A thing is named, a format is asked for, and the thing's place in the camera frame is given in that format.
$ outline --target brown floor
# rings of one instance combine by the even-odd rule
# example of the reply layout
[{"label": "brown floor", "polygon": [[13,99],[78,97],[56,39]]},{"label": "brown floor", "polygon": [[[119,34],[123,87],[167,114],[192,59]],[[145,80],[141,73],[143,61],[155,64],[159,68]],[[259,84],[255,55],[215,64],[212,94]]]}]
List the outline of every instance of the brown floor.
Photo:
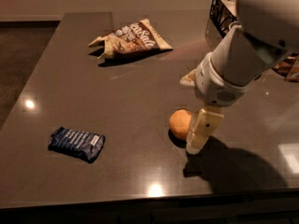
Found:
[{"label": "brown floor", "polygon": [[55,27],[0,28],[0,130]]}]

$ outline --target blue bar wrapper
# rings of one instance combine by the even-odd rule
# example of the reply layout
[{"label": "blue bar wrapper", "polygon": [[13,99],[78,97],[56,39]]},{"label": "blue bar wrapper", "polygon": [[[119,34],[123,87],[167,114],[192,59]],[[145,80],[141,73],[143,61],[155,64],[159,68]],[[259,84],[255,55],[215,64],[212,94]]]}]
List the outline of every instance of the blue bar wrapper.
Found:
[{"label": "blue bar wrapper", "polygon": [[88,133],[59,128],[51,135],[48,149],[94,162],[99,156],[106,138],[97,133]]}]

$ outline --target brown package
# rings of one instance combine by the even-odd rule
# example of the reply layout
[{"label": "brown package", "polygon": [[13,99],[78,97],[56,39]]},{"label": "brown package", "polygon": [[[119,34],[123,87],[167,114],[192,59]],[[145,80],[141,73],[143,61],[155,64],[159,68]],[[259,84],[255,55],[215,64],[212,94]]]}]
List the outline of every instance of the brown package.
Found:
[{"label": "brown package", "polygon": [[99,36],[88,46],[104,46],[104,52],[98,58],[105,59],[131,59],[149,54],[150,51],[172,49],[150,25],[148,19],[124,26],[109,35]]}]

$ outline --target gray tabletop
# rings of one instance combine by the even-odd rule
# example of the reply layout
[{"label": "gray tabletop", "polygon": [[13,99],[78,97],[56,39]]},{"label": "gray tabletop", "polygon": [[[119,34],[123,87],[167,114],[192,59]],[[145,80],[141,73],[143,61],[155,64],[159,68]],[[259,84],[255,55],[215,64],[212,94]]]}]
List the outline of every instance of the gray tabletop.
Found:
[{"label": "gray tabletop", "polygon": [[[271,70],[223,109],[200,155],[169,138],[174,111],[203,106],[179,79],[209,52],[207,16],[66,14],[0,132],[0,208],[299,188],[299,88]],[[173,51],[106,67],[89,56],[94,38],[142,18]],[[61,126],[107,137],[96,162],[48,151]]]}]

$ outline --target orange ball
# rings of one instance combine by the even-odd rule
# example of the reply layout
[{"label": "orange ball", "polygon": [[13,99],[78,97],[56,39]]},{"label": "orange ball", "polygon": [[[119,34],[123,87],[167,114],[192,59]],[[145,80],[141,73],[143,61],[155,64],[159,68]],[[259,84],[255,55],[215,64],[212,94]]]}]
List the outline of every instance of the orange ball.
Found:
[{"label": "orange ball", "polygon": [[187,109],[180,109],[171,115],[169,119],[169,128],[176,138],[186,140],[191,117],[192,112]]}]

